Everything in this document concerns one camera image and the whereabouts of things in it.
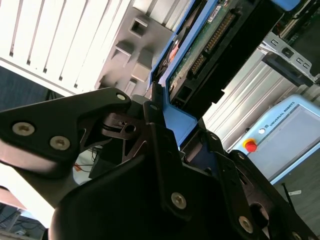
green circuit board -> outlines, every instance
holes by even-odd
[[[237,2],[238,0],[225,0],[216,6],[171,76],[169,80],[171,87],[175,87],[178,80],[186,76],[189,70],[194,73],[199,70],[202,63],[206,60],[205,56],[201,54],[202,51],[210,52],[214,48],[219,37],[235,17],[234,14],[230,13],[230,9],[232,9]]]

white vented panel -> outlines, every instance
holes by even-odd
[[[40,14],[41,3],[42,1],[40,0],[27,0],[22,2],[13,45],[13,58],[19,63],[25,64],[28,61],[37,27],[38,16]]]
[[[30,57],[32,68],[43,72],[55,36],[64,0],[45,1]]]
[[[0,66],[59,94],[95,89],[130,0],[1,0]]]
[[[19,0],[1,0],[0,5],[0,54],[8,56],[14,37]]]

red emergency stop button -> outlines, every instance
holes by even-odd
[[[254,140],[249,140],[244,144],[244,148],[249,152],[253,153],[257,150],[257,144]]]

floor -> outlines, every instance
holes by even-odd
[[[288,192],[301,190],[301,194],[292,195],[291,200],[297,214],[320,236],[320,149],[286,175],[274,187],[286,198],[282,183]]]

universal robots logo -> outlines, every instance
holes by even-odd
[[[272,127],[275,123],[279,122],[279,120],[282,118],[283,115],[285,115],[285,112],[289,111],[292,106],[295,105],[295,102],[289,104],[270,124],[266,124],[264,127],[267,129],[268,127]]]

